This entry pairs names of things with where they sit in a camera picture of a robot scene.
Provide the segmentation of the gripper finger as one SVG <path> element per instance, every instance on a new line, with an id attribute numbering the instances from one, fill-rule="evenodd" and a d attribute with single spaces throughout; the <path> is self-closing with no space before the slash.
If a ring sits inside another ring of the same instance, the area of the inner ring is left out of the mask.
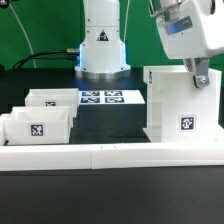
<path id="1" fill-rule="evenodd" d="M 194 73 L 193 81 L 196 88 L 204 88 L 210 84 L 208 58 L 188 58 L 185 60 L 185 68 L 188 72 Z"/>

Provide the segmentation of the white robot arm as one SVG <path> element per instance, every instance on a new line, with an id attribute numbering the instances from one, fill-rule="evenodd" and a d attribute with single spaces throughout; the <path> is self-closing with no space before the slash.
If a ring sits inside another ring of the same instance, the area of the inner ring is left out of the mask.
<path id="1" fill-rule="evenodd" d="M 92 77 L 127 71 L 120 39 L 120 1 L 83 0 L 85 38 L 75 70 Z M 224 0 L 149 0 L 163 49 L 181 59 L 198 88 L 210 84 L 209 58 L 224 53 Z"/>

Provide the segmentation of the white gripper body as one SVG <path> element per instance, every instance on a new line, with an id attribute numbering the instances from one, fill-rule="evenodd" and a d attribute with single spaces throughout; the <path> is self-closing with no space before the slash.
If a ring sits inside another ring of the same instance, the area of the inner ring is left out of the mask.
<path id="1" fill-rule="evenodd" d="M 149 0 L 169 59 L 224 53 L 224 0 Z"/>

